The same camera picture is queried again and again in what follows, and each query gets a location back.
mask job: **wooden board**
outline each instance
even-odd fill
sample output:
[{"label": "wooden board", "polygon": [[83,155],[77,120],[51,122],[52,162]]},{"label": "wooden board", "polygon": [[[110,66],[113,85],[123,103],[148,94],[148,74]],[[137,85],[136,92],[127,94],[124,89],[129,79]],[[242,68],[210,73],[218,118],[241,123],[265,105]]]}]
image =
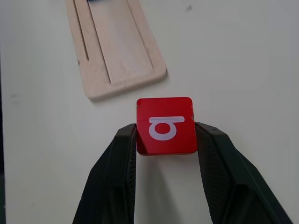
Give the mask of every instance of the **wooden board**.
[{"label": "wooden board", "polygon": [[157,81],[166,65],[138,0],[67,0],[85,94],[91,100]]}]

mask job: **wooden tray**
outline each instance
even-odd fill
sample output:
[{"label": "wooden tray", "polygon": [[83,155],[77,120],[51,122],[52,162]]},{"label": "wooden tray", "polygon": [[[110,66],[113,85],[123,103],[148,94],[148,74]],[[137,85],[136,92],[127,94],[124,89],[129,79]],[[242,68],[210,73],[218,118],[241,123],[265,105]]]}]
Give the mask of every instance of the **wooden tray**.
[{"label": "wooden tray", "polygon": [[138,0],[67,0],[66,5],[88,98],[165,77],[164,59]]}]

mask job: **white surface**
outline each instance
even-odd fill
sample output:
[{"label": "white surface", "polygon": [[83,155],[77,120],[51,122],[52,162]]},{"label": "white surface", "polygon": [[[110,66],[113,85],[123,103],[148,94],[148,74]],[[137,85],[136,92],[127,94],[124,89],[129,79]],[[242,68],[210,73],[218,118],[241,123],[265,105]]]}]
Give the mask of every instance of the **white surface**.
[{"label": "white surface", "polygon": [[[90,169],[135,122],[137,99],[171,96],[191,97],[196,120],[226,132],[299,223],[299,1],[142,6],[169,78],[94,104],[63,1],[0,1],[7,223],[71,223]],[[136,224],[211,223],[196,154],[137,159]]]}]

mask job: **dark spot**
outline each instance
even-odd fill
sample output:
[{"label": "dark spot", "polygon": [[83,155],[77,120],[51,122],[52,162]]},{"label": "dark spot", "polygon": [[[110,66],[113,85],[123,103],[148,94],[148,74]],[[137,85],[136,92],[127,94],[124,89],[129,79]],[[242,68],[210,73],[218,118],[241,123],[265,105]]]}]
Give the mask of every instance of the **dark spot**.
[{"label": "dark spot", "polygon": [[192,10],[192,5],[188,5],[188,7],[186,8],[186,12],[189,12]]}]

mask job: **red block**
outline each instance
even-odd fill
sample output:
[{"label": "red block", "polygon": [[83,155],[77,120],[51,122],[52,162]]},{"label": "red block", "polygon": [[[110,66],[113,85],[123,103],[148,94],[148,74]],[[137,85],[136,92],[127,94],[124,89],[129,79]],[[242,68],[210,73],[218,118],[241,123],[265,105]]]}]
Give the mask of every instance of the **red block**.
[{"label": "red block", "polygon": [[137,130],[141,155],[191,154],[197,150],[190,98],[139,99]]}]

